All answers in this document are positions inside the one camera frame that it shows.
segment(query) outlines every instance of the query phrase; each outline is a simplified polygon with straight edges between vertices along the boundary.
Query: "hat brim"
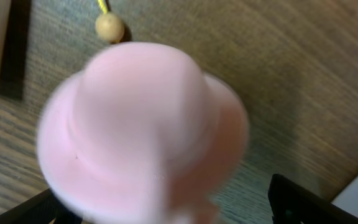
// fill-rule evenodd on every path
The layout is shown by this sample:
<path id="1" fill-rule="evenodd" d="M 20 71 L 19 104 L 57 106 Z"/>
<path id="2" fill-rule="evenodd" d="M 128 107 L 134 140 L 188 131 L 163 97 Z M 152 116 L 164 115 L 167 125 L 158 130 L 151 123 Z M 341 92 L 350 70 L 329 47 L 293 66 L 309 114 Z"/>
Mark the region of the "hat brim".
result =
<path id="1" fill-rule="evenodd" d="M 139 221 L 144 213 L 133 213 L 134 210 L 140 209 L 138 205 L 134 200 L 122 198 L 125 197 L 122 191 L 127 191 L 126 185 L 129 183 L 95 179 L 95 174 L 81 162 L 76 154 L 75 144 L 70 141 L 67 117 L 72 113 L 71 105 L 80 76 L 81 72 L 64 81 L 44 109 L 37 139 L 37 156 L 41 170 L 55 195 L 69 209 L 86 219 L 117 222 L 130 218 L 132 221 Z M 174 201 L 172 206 L 196 196 L 180 193 L 192 192 L 191 188 L 195 187 L 195 182 L 200 183 L 196 187 L 199 192 L 212 190 L 209 189 L 210 186 L 218 184 L 215 182 L 228 176 L 231 164 L 237 163 L 241 158 L 247 141 L 246 114 L 238 97 L 218 79 L 209 75 L 206 75 L 205 79 L 220 109 L 218 133 L 208 153 L 192 171 L 194 175 L 188 175 L 173 183 L 172 192 L 177 194 L 171 198 Z M 235 149 L 236 152 L 228 153 L 227 156 L 222 148 Z"/>

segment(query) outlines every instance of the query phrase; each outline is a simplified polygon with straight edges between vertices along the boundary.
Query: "wood grain surface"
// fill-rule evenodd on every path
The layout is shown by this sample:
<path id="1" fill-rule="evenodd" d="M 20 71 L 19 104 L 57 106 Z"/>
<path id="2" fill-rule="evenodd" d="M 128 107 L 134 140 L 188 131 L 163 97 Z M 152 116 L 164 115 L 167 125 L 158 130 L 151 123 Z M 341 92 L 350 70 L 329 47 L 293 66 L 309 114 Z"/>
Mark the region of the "wood grain surface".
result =
<path id="1" fill-rule="evenodd" d="M 242 98 L 251 142 L 215 199 L 271 223 L 281 173 L 327 200 L 358 174 L 358 0 L 113 0 L 132 40 L 184 50 Z M 90 0 L 12 0 L 0 83 L 0 213 L 47 188 L 36 125 L 53 89 L 106 44 Z"/>

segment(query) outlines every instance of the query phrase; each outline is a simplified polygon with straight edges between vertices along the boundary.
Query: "hat crown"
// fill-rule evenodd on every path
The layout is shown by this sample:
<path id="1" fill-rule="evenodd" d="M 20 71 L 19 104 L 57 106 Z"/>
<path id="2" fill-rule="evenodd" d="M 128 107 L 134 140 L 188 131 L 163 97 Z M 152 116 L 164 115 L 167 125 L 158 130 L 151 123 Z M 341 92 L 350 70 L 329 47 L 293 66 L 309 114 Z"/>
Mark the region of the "hat crown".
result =
<path id="1" fill-rule="evenodd" d="M 182 172 L 214 134 L 218 110 L 199 66 L 160 44 L 111 47 L 85 68 L 71 123 L 84 158 L 106 172 L 158 159 Z"/>

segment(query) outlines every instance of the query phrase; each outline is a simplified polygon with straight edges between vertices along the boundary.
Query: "miniature hat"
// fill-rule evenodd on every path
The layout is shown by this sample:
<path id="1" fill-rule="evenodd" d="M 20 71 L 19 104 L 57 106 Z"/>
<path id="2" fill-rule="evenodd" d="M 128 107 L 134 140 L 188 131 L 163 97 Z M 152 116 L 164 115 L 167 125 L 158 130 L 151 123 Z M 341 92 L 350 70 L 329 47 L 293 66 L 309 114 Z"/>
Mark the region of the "miniature hat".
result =
<path id="1" fill-rule="evenodd" d="M 246 113 L 182 51 L 119 44 L 64 81 L 39 123 L 37 154 L 55 195 L 98 223 L 164 223 L 226 180 Z"/>

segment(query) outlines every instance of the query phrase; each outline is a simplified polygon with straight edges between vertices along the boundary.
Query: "wooden bead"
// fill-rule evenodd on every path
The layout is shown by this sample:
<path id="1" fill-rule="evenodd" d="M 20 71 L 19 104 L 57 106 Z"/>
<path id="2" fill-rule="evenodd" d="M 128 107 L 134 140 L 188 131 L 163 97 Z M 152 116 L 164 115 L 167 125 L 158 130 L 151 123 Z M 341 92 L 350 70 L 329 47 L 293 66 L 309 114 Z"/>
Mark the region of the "wooden bead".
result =
<path id="1" fill-rule="evenodd" d="M 118 43 L 124 36 L 124 23 L 113 13 L 100 15 L 95 24 L 98 36 L 108 42 Z"/>

